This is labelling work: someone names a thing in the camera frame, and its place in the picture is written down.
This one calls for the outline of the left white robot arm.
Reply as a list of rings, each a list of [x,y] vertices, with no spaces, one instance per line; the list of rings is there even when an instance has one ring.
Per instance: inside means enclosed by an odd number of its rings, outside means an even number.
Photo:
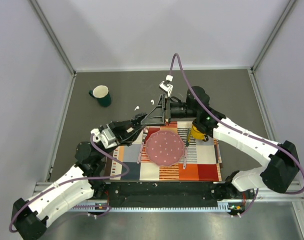
[[[89,141],[81,142],[76,152],[76,163],[57,181],[42,192],[15,201],[9,225],[11,233],[19,233],[25,240],[39,239],[48,227],[61,215],[84,200],[104,195],[99,163],[109,158],[125,168],[125,176],[130,168],[109,153],[119,146],[131,145],[144,128],[142,123],[146,113],[139,113],[130,120],[112,121],[105,126],[91,130]]]

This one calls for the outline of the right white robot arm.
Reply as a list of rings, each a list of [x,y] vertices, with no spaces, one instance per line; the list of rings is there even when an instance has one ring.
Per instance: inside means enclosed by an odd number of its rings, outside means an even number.
[[[249,155],[261,166],[246,171],[235,171],[225,185],[225,192],[236,198],[245,190],[268,189],[287,194],[288,187],[299,172],[296,147],[285,141],[277,143],[262,138],[214,110],[210,97],[200,86],[187,91],[186,100],[162,95],[158,105],[141,121],[143,126],[164,126],[171,119],[193,118],[190,134],[196,140],[208,138],[223,141]]]

